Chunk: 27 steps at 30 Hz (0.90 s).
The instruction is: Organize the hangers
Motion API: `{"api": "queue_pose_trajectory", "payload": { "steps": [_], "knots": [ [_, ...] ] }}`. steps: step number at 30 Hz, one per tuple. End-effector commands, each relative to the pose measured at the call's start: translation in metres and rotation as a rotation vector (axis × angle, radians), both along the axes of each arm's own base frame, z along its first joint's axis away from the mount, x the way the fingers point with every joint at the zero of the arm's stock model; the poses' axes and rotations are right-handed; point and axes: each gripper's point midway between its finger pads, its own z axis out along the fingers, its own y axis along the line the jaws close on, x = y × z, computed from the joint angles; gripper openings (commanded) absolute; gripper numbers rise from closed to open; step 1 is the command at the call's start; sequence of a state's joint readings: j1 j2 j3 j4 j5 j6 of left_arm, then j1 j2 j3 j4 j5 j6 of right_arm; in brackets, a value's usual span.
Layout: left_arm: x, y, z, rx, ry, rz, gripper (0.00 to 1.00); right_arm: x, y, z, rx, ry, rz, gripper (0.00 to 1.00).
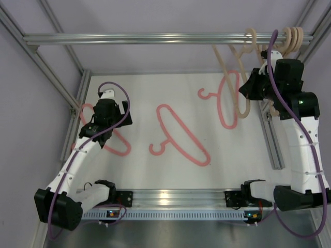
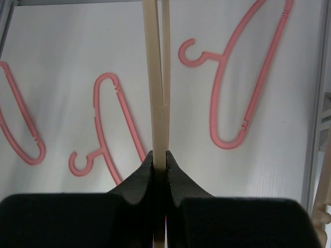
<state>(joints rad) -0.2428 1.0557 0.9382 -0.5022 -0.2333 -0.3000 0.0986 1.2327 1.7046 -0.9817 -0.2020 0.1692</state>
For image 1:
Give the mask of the pink hanger pile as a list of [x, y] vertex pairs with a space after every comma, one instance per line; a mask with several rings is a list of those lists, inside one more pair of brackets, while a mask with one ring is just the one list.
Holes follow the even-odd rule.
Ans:
[[150, 154], [161, 156], [166, 152], [167, 146], [172, 146], [196, 166], [206, 167], [210, 164], [210, 153], [171, 106], [159, 105], [156, 108], [156, 117], [164, 139], [158, 145], [150, 143]]
[[238, 113], [236, 112], [235, 104], [233, 105], [233, 119], [231, 123], [228, 123], [224, 116], [223, 106], [222, 106], [222, 92], [224, 90], [224, 86], [227, 85], [228, 89], [233, 89], [235, 86], [236, 91], [234, 91], [234, 99], [238, 100], [238, 90], [239, 90], [240, 76], [239, 73], [235, 70], [231, 70], [230, 73], [224, 74], [222, 77], [218, 89], [216, 92], [209, 92], [206, 95], [203, 95], [205, 88], [200, 88], [197, 92], [197, 95], [202, 100], [208, 100], [210, 98], [216, 98], [216, 108], [219, 117], [219, 121], [221, 125], [228, 130], [235, 129], [238, 123]]

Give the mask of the beige hanger with right hook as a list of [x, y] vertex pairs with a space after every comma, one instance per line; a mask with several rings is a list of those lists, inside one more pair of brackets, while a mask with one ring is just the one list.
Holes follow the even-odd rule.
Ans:
[[297, 29], [295, 27], [290, 27], [290, 29], [292, 31], [292, 39], [288, 50], [285, 52], [284, 55], [282, 55], [283, 57], [286, 57], [287, 55], [289, 55], [290, 52], [292, 52], [297, 42]]

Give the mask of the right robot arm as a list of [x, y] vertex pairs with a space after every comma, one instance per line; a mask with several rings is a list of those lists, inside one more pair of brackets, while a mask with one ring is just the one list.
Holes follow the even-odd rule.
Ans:
[[277, 65], [274, 82], [278, 99], [266, 70], [254, 68], [239, 92], [249, 100], [271, 100], [279, 116], [273, 117], [275, 136], [281, 146], [286, 175], [270, 180], [246, 181], [250, 198], [276, 204], [281, 211], [330, 205], [330, 185], [326, 180], [319, 149], [320, 109], [317, 96], [302, 90], [303, 65]]

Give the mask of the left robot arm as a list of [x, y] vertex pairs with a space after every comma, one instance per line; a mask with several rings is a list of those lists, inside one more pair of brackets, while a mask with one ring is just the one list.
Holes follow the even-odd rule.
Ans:
[[132, 124], [129, 112], [122, 114], [113, 99], [100, 99], [93, 107], [90, 122], [80, 130], [75, 147], [68, 160], [46, 189], [34, 195], [41, 222], [66, 230], [75, 230], [84, 213], [100, 204], [112, 204], [116, 186], [107, 180], [97, 180], [91, 187], [78, 187], [92, 167], [113, 129]]

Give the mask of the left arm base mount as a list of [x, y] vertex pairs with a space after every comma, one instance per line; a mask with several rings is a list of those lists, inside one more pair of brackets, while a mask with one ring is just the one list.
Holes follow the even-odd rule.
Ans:
[[133, 192], [132, 191], [116, 191], [110, 198], [110, 203], [120, 204], [127, 208], [132, 207]]

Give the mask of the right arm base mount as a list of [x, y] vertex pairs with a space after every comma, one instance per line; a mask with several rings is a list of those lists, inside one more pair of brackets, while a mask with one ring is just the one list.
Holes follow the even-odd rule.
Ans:
[[242, 207], [255, 207], [254, 201], [242, 191], [225, 191], [225, 202], [226, 206], [233, 209], [239, 209]]

